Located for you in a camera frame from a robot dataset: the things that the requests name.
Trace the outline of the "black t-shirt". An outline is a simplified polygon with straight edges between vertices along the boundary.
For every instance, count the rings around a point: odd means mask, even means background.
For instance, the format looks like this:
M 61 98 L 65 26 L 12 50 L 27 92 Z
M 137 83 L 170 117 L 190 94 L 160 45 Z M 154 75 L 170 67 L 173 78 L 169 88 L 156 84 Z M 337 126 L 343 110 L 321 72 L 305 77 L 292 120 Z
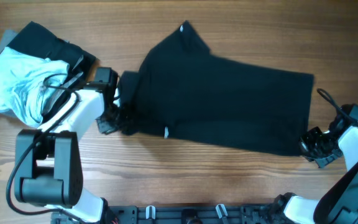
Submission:
M 314 77 L 218 57 L 189 22 L 121 76 L 122 132 L 299 156 Z

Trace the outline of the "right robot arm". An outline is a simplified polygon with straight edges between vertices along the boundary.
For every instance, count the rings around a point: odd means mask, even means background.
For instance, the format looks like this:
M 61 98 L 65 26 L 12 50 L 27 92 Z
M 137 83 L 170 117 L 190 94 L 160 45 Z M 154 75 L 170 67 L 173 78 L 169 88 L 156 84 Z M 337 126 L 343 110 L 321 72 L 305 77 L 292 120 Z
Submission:
M 319 200 L 279 195 L 267 212 L 271 223 L 358 223 L 358 105 L 342 105 L 328 131 L 318 127 L 300 138 L 300 149 L 323 168 L 343 157 L 347 172 Z

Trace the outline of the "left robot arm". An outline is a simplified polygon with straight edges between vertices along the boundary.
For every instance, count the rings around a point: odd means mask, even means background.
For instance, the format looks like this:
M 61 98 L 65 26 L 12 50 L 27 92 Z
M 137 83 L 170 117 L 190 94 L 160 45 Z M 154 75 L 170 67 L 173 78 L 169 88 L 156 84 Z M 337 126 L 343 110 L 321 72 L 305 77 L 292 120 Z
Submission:
M 93 122 L 99 132 L 119 130 L 119 76 L 99 67 L 92 82 L 79 89 L 65 88 L 70 99 L 38 129 L 23 129 L 16 138 L 15 165 L 6 186 L 9 208 L 21 215 L 63 215 L 78 223 L 118 223 L 108 202 L 83 187 L 78 141 Z M 27 212 L 14 200 L 41 207 Z

